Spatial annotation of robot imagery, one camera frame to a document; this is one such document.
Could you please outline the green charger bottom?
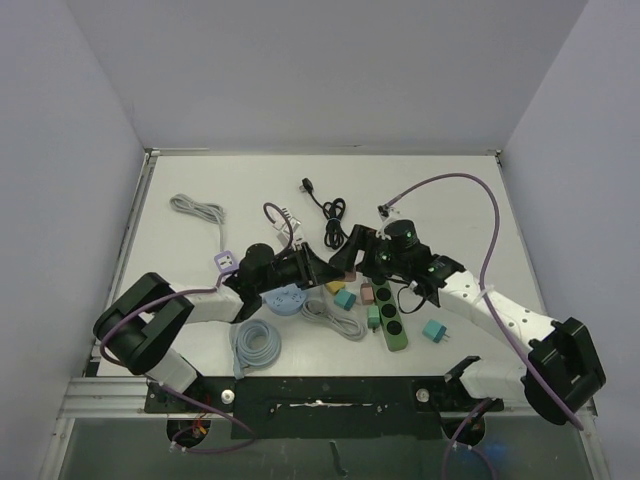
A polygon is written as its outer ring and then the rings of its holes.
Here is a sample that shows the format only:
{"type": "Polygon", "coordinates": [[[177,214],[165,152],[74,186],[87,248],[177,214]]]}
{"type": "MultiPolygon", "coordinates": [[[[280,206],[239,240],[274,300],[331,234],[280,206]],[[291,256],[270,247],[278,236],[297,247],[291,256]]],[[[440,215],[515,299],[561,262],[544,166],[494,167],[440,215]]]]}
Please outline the green charger bottom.
{"type": "Polygon", "coordinates": [[[377,305],[367,307],[367,328],[376,332],[381,326],[380,310],[377,305]]]}

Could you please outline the green power strip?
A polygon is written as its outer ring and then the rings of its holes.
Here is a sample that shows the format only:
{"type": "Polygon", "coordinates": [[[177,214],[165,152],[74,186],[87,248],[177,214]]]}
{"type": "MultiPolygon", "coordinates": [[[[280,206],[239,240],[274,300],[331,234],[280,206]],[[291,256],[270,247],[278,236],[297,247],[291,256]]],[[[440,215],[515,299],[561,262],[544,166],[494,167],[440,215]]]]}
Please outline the green power strip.
{"type": "Polygon", "coordinates": [[[382,279],[373,279],[372,286],[387,349],[391,352],[406,349],[408,339],[390,284],[382,279]]]}

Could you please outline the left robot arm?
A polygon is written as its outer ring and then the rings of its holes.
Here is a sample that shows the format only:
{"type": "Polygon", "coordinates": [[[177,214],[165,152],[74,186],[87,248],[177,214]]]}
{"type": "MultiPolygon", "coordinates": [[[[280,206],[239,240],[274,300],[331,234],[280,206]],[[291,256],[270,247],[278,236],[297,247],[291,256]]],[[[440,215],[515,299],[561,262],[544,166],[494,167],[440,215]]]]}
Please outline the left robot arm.
{"type": "Polygon", "coordinates": [[[239,323],[261,307],[263,293],[290,284],[308,289],[339,280],[354,269],[356,256],[345,247],[324,261],[306,243],[280,254],[257,243],[213,287],[182,291],[149,272],[99,317],[93,333],[105,360],[167,387],[168,399],[190,411],[202,402],[204,387],[196,380],[195,367],[172,349],[185,323],[195,318],[239,323]]]}

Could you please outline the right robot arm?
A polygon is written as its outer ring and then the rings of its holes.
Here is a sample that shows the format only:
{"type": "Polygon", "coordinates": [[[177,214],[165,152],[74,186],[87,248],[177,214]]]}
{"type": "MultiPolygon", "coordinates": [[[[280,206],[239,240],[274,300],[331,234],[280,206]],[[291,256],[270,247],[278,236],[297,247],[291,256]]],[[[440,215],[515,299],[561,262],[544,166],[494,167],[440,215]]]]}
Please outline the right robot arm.
{"type": "Polygon", "coordinates": [[[556,320],[500,294],[459,262],[433,253],[408,219],[380,230],[355,226],[329,262],[372,279],[398,277],[425,301],[512,348],[521,366],[492,367],[475,360],[447,381],[446,399],[456,408],[469,408],[484,397],[525,400],[553,424],[577,425],[578,411],[606,383],[585,324],[573,317],[556,320]]]}

